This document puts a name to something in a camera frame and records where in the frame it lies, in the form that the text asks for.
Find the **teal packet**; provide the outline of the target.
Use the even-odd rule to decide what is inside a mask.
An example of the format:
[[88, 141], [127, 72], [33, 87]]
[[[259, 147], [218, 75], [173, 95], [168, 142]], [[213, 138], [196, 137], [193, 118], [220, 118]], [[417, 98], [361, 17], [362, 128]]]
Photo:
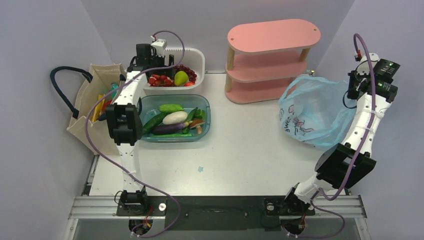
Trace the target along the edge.
[[115, 89], [118, 89], [119, 88], [119, 85], [117, 84], [117, 83], [115, 83], [115, 82], [112, 82], [111, 83], [111, 85], [110, 85], [110, 91], [112, 92], [112, 94], [110, 95], [111, 96], [111, 98], [112, 99], [114, 99], [115, 98], [115, 96], [116, 96], [116, 94], [117, 94], [117, 90], [115, 90]]

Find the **blue plastic grocery bag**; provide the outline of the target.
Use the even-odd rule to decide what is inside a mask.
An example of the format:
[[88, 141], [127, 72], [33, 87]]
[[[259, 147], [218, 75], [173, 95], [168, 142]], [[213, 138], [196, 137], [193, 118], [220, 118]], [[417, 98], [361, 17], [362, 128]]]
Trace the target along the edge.
[[281, 128], [293, 139], [323, 151], [341, 143], [355, 116], [355, 100], [344, 99], [346, 80], [300, 76], [278, 101]]

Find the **dark green cucumber from bag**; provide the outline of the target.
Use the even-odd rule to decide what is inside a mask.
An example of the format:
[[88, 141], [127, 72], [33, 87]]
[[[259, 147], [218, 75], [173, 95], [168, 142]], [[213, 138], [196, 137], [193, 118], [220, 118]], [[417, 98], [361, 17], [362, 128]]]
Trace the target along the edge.
[[168, 113], [161, 112], [153, 116], [149, 121], [143, 124], [142, 135], [148, 134], [154, 127], [160, 125]]

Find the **purple eggplant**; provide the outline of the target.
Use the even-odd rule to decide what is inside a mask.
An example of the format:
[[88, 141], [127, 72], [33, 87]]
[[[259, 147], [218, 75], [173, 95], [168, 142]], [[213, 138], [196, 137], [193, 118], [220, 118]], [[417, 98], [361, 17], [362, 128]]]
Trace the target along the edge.
[[162, 124], [155, 126], [151, 129], [151, 133], [153, 135], [169, 135], [175, 134], [178, 131], [182, 131], [184, 128], [187, 128], [192, 121], [185, 121], [182, 123], [174, 123], [174, 124]]

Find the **red snack packet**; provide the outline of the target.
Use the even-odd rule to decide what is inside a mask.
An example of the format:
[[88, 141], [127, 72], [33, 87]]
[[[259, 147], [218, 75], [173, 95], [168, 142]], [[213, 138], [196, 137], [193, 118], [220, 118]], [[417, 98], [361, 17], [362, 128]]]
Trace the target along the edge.
[[108, 106], [108, 105], [110, 105], [111, 104], [111, 102], [112, 102], [112, 100], [109, 100], [109, 101], [106, 101], [104, 104], [103, 104], [103, 106], [102, 106], [102, 109], [101, 109], [101, 114], [103, 114], [104, 112], [105, 112], [105, 109], [106, 109], [106, 107]]

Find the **yellow snack packet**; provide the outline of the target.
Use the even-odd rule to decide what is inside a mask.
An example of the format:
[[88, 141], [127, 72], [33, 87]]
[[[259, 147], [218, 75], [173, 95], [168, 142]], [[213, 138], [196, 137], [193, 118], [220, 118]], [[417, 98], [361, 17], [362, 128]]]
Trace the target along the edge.
[[98, 97], [97, 97], [97, 100], [100, 101], [100, 102], [94, 107], [94, 111], [93, 111], [92, 116], [90, 118], [90, 121], [92, 123], [96, 122], [102, 114], [102, 109], [103, 109], [104, 102], [105, 102], [105, 100], [102, 99], [103, 97], [104, 97], [104, 94], [99, 94]]

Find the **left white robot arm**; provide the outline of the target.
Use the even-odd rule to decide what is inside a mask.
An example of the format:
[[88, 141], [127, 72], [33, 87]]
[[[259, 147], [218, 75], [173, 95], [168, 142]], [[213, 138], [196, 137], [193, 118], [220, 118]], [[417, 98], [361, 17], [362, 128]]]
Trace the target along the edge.
[[146, 188], [139, 182], [142, 177], [138, 145], [143, 135], [140, 96], [148, 81], [143, 71], [165, 66], [166, 46], [164, 40], [136, 45], [136, 56], [131, 61], [129, 72], [119, 76], [121, 90], [105, 108], [108, 132], [116, 144], [124, 168], [117, 216], [141, 216], [151, 209]]

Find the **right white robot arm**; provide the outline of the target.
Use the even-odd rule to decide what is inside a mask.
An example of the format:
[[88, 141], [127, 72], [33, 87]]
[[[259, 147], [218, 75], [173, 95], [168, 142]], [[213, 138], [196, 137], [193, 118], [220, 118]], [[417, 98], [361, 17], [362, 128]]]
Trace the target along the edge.
[[348, 73], [348, 89], [344, 97], [356, 101], [355, 115], [346, 136], [341, 142], [326, 150], [315, 165], [315, 175], [293, 186], [282, 201], [287, 215], [304, 214], [319, 196], [335, 199], [345, 188], [351, 188], [368, 173], [376, 161], [372, 159], [372, 144], [377, 128], [385, 112], [390, 108], [398, 92], [393, 77], [400, 65], [380, 58], [361, 60], [368, 71], [356, 69]]

